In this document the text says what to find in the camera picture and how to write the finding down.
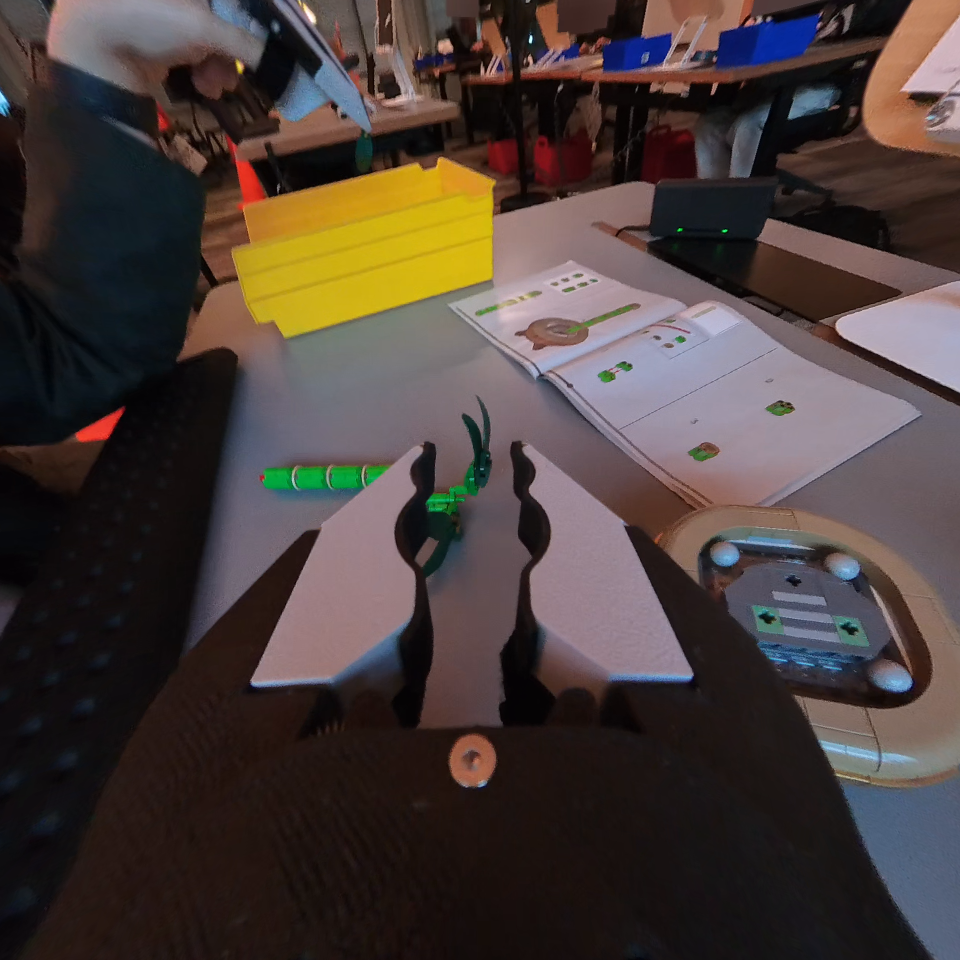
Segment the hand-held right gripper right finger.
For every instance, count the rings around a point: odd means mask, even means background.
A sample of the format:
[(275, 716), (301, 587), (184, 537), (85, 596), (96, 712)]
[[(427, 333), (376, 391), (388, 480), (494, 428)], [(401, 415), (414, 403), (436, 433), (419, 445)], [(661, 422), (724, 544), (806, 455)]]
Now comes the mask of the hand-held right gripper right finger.
[(538, 726), (568, 690), (679, 685), (693, 670), (627, 523), (531, 443), (510, 446), (529, 554), (501, 650), (504, 726)]

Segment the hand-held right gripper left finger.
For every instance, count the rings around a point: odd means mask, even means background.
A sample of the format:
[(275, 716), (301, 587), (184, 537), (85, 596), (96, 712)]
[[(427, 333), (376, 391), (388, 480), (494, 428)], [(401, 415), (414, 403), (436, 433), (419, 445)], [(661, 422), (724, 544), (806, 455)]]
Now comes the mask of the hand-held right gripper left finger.
[(436, 448), (415, 445), (322, 523), (255, 667), (254, 690), (316, 689), (346, 711), (384, 697), (419, 726), (433, 661), (426, 573)]

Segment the green brick bamboo stalk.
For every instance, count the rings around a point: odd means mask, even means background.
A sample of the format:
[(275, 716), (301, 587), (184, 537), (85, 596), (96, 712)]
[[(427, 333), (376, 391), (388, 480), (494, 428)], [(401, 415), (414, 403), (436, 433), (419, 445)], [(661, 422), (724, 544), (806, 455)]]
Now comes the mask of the green brick bamboo stalk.
[[(429, 577), (443, 565), (450, 546), (462, 539), (462, 505), (476, 497), (489, 483), (493, 455), (491, 451), (491, 419), (486, 404), (476, 397), (481, 412), (478, 423), (471, 415), (462, 414), (462, 422), (471, 442), (473, 457), (462, 483), (435, 490), (427, 501), (428, 538), (436, 543), (423, 564)], [(371, 486), (391, 468), (386, 464), (316, 464), (267, 468), (260, 474), (262, 486), (278, 492), (357, 492)]]

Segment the person's left forearm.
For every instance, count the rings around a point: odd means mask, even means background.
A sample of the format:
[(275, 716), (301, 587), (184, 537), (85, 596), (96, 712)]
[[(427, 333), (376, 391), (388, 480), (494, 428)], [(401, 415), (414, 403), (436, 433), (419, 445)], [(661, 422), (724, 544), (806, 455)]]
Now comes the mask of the person's left forearm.
[(4, 447), (62, 441), (177, 362), (206, 195), (157, 134), (150, 97), (53, 59), (30, 90), (21, 239), (1, 290)]

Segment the grey desk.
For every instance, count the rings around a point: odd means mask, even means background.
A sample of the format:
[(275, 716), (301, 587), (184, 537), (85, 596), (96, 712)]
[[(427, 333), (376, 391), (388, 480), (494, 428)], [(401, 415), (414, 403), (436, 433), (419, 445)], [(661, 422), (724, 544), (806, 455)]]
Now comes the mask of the grey desk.
[[(575, 260), (686, 305), (734, 305), (824, 369), (912, 404), (920, 419), (784, 499), (870, 534), (926, 579), (958, 624), (958, 405), (933, 388), (819, 339), (594, 227), (645, 223), (652, 187), (628, 183), (494, 219), (494, 281), (515, 282)], [(913, 293), (954, 275), (905, 258), (768, 222), (763, 241)], [(426, 727), (499, 726), (499, 650), (513, 629), (528, 553), (518, 538), (511, 442), (530, 442), (626, 522), (655, 536), (688, 505), (606, 440), (552, 385), (534, 380), (450, 310), (488, 286), (434, 297), (291, 340), (250, 317), (238, 284), (215, 289), (184, 356), (238, 355), (238, 385), (203, 556), (188, 645), (198, 642), (294, 540), (348, 498), (274, 495), (268, 467), (387, 463), (416, 443), (437, 448), (437, 478), (463, 478), (461, 421), (491, 417), (494, 474), (464, 511), (464, 537), (429, 580), (435, 630)], [(844, 783), (870, 856), (936, 958), (958, 958), (958, 776), (904, 789)]]

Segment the person's left hand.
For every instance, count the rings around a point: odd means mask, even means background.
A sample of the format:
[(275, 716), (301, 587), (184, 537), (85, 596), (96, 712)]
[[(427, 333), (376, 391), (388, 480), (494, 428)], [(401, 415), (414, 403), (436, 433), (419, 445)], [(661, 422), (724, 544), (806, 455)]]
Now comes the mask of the person's left hand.
[(123, 90), (148, 94), (187, 68), (198, 93), (233, 91), (237, 64), (256, 69), (266, 40), (198, 1), (61, 1), (46, 36), (49, 59)]

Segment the background work table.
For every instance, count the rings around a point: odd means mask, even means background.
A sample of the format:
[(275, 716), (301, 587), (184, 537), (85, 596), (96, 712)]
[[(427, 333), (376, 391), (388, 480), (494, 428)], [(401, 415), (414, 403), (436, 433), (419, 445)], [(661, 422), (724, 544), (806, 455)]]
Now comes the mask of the background work table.
[[(583, 81), (599, 86), (601, 104), (616, 108), (610, 183), (617, 186), (640, 178), (651, 111), (702, 114), (734, 105), (743, 90), (771, 100), (751, 173), (778, 174), (781, 155), (811, 142), (844, 138), (859, 126), (867, 81), (887, 42), (888, 37), (867, 37), (814, 44), (798, 56), (731, 68), (583, 73)], [(827, 81), (839, 84), (839, 101), (819, 114), (789, 119), (800, 87)]]
[[(442, 127), (460, 118), (461, 114), (459, 103), (440, 99), (402, 102), (398, 106), (382, 103), (372, 115), (368, 132), (374, 141), (378, 141), (392, 135)], [(353, 144), (363, 133), (365, 129), (354, 120), (341, 116), (333, 106), (325, 105), (300, 121), (279, 119), (276, 131), (244, 139), (236, 146), (235, 153), (241, 162), (265, 162), (268, 160), (267, 145), (279, 159), (340, 144)]]

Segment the orange traffic cone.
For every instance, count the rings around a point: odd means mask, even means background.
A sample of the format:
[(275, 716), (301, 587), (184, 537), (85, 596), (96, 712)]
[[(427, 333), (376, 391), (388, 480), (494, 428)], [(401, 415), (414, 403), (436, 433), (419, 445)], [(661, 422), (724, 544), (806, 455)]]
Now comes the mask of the orange traffic cone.
[(238, 157), (234, 140), (227, 136), (225, 142), (234, 164), (241, 191), (238, 209), (243, 211), (246, 210), (247, 206), (269, 199), (253, 165)]

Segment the yellow plastic bin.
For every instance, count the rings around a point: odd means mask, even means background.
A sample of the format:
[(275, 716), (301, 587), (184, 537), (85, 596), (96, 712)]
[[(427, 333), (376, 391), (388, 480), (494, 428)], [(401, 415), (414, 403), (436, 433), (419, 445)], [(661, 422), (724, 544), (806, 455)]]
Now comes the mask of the yellow plastic bin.
[(291, 339), (489, 282), (495, 188), (440, 157), (248, 204), (248, 313)]

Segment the black pole stand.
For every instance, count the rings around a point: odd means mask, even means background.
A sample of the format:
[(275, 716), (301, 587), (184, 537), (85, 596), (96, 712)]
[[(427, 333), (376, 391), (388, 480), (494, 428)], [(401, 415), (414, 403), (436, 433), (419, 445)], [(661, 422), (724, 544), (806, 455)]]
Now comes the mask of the black pole stand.
[(545, 204), (548, 196), (543, 191), (532, 189), (527, 165), (527, 136), (523, 116), (522, 69), (525, 60), (525, 47), (529, 38), (526, 14), (522, 11), (521, 1), (504, 1), (503, 10), (507, 20), (507, 37), (510, 42), (510, 88), (511, 122), (513, 138), (517, 149), (518, 189), (505, 196), (500, 203), (500, 213), (526, 210)]

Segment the tan brick-built pot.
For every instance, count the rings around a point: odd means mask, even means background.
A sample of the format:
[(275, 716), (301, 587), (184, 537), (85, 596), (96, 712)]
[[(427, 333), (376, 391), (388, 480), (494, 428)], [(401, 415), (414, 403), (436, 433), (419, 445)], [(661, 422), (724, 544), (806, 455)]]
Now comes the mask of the tan brick-built pot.
[(803, 510), (740, 506), (696, 510), (657, 543), (752, 636), (838, 777), (958, 774), (958, 626), (891, 548)]

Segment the white instruction booklet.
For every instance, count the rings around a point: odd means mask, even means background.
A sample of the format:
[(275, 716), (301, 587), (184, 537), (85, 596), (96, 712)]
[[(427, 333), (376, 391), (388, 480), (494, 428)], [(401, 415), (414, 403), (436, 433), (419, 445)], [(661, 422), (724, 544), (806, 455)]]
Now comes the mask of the white instruction booklet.
[(730, 306), (686, 306), (574, 261), (450, 308), (696, 508), (771, 506), (921, 417)]

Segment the blue plastic bin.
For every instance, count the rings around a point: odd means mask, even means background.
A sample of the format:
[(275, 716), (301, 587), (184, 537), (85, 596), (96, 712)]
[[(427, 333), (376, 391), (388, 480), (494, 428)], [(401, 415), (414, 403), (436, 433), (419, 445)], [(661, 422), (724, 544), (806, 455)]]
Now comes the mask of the blue plastic bin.
[(764, 21), (719, 34), (714, 66), (718, 70), (762, 66), (804, 54), (818, 31), (820, 14)]
[(621, 73), (660, 67), (672, 49), (670, 32), (614, 39), (603, 48), (602, 69), (606, 73)]

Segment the white stand base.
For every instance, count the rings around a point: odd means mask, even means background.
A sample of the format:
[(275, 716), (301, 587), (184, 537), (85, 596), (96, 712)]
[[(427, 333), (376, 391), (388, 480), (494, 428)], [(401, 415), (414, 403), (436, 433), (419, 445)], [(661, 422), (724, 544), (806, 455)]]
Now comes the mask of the white stand base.
[(939, 386), (959, 392), (959, 282), (838, 318), (846, 342)]

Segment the black electronic box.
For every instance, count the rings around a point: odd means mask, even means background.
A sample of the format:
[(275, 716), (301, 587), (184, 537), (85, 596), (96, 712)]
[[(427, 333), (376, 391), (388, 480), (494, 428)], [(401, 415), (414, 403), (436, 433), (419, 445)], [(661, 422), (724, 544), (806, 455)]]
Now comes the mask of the black electronic box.
[(665, 178), (654, 187), (649, 233), (656, 238), (756, 241), (773, 210), (775, 177)]

